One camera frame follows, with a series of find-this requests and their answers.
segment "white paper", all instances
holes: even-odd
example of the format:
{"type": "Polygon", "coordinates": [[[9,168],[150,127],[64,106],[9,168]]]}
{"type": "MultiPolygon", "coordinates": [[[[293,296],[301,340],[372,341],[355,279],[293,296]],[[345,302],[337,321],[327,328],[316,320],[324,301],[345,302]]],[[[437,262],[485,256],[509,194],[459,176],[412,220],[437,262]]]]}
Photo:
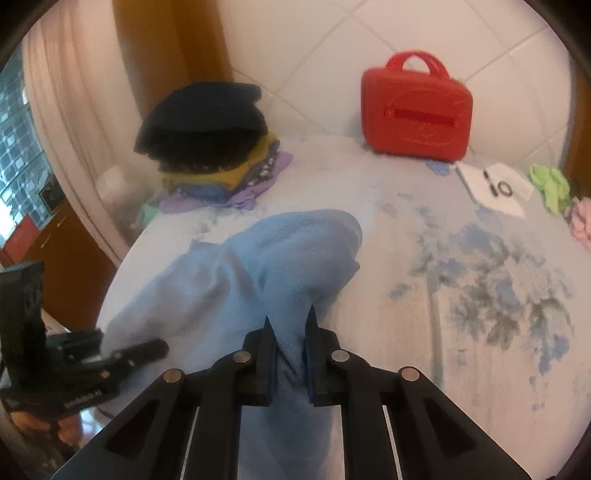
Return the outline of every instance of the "white paper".
{"type": "Polygon", "coordinates": [[[523,208],[514,197],[505,197],[502,194],[495,197],[492,194],[490,183],[484,178],[483,170],[472,167],[463,162],[457,162],[456,165],[460,175],[462,175],[466,187],[476,202],[491,210],[497,210],[506,213],[507,215],[525,218],[523,208]]]}
{"type": "Polygon", "coordinates": [[[535,187],[531,182],[509,165],[495,163],[493,166],[487,168],[486,171],[494,185],[498,185],[500,181],[507,182],[511,186],[513,193],[519,195],[526,202],[530,200],[531,194],[534,193],[535,187]]]}

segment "wooden door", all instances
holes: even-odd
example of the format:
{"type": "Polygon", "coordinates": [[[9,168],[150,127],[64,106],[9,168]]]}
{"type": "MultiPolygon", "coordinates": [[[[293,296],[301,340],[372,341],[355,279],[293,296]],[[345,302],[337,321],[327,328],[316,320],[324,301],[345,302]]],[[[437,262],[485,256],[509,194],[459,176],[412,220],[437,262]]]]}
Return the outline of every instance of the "wooden door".
{"type": "Polygon", "coordinates": [[[95,327],[116,268],[69,203],[35,240],[24,260],[45,263],[43,309],[70,330],[95,327]]]}
{"type": "Polygon", "coordinates": [[[575,100],[570,151],[563,173],[571,185],[572,195],[591,197],[591,86],[580,72],[575,100]]]}
{"type": "Polygon", "coordinates": [[[142,118],[192,82],[232,81],[216,0],[113,0],[113,13],[142,118]]]}

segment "stack of folded clothes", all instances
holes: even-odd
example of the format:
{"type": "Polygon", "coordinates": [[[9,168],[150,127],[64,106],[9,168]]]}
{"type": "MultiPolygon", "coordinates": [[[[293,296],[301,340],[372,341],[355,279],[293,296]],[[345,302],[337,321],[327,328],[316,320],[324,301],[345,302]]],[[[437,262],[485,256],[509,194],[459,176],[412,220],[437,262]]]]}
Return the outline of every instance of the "stack of folded clothes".
{"type": "Polygon", "coordinates": [[[144,121],[135,151],[159,162],[164,213],[206,206],[252,210],[292,160],[279,151],[246,83],[199,82],[159,103],[144,121]]]}

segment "metal screw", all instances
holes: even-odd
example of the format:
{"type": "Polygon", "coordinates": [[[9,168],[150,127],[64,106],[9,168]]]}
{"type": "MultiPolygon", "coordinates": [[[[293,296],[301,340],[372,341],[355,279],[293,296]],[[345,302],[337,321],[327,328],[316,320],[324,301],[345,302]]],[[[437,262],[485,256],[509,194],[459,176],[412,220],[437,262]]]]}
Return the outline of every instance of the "metal screw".
{"type": "Polygon", "coordinates": [[[421,377],[421,374],[418,372],[418,370],[412,367],[402,370],[401,375],[402,378],[407,382],[416,382],[421,377]]]}
{"type": "Polygon", "coordinates": [[[238,350],[234,353],[234,355],[232,355],[232,358],[239,364],[245,364],[251,359],[251,354],[246,350],[238,350]]]}
{"type": "Polygon", "coordinates": [[[170,370],[166,370],[162,377],[166,383],[176,383],[183,377],[183,372],[177,368],[171,368],[170,370]]]}
{"type": "Polygon", "coordinates": [[[349,359],[349,352],[345,352],[344,350],[335,350],[331,357],[335,362],[346,362],[349,359]]]}

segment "red bag handle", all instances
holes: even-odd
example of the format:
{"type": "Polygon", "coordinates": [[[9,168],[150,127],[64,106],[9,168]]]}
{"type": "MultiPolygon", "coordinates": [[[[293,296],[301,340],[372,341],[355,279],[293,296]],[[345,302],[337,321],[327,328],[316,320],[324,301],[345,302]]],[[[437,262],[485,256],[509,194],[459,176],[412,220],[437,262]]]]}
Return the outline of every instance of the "red bag handle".
{"type": "Polygon", "coordinates": [[[404,62],[406,62],[410,57],[419,57],[423,62],[425,62],[427,67],[429,67],[429,73],[431,75],[442,80],[449,80],[449,74],[443,63],[441,63],[438,58],[434,57],[429,52],[422,50],[401,51],[392,56],[392,58],[386,64],[386,68],[388,70],[403,70],[404,62]]]}

